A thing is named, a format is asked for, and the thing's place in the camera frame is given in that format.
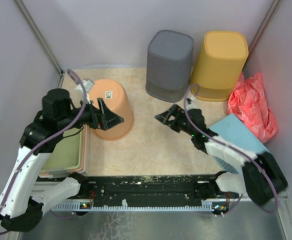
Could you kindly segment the orange capybara bucket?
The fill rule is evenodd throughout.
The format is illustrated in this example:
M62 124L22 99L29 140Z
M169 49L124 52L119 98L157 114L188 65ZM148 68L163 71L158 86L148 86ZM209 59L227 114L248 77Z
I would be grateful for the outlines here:
M130 132L134 125L134 115L126 90L118 81L113 79L96 80L89 92L89 98L95 107L98 107L97 99L102 98L112 112L124 119L124 122L109 130L94 129L93 132L96 136L103 140L113 141L123 138Z

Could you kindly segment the grey mesh bin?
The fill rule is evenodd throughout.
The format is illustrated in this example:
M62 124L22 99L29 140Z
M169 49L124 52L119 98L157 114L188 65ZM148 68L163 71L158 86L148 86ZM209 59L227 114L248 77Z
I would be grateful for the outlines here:
M147 48L146 92L161 101L179 102L190 82L194 39L173 30L160 30Z

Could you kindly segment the blue plastic basket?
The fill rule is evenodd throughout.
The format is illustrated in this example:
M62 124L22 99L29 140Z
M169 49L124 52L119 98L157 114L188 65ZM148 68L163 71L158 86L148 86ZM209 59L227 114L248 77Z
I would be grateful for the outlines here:
M250 151L256 154L268 152L269 150L261 143L255 135L233 114L230 114L209 127L210 130L219 135L222 142L230 142L241 151ZM242 166L235 159L222 153L222 146L213 142L208 147L208 153L215 158L223 170L232 174L242 175Z

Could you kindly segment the yellow mesh bin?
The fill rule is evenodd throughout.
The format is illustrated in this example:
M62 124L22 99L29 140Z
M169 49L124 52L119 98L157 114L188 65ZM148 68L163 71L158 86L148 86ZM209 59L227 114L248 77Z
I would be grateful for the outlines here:
M231 95L249 55L247 40L235 31L212 30L204 39L194 65L191 92L198 100L223 102Z

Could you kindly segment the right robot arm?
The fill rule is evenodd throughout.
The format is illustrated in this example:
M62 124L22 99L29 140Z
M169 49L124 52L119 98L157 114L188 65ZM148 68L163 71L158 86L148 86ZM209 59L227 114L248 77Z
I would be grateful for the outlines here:
M199 108L183 109L173 104L154 118L177 133L187 133L196 149L223 160L237 171L226 171L209 185L213 197L221 198L226 192L233 192L263 206L287 189L288 181L270 152L255 153L226 141L206 126Z

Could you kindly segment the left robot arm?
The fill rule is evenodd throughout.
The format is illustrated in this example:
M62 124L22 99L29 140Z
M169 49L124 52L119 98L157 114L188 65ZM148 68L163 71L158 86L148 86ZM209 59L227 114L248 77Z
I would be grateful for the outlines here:
M97 103L98 107L93 106L84 95L81 107L75 108L70 93L62 88L52 89L42 98L42 110L24 130L15 165L0 195L0 225L5 233L29 232L54 206L69 198L83 199L89 195L88 178L77 172L50 190L37 195L31 192L65 131L84 125L106 131L124 122L102 98Z

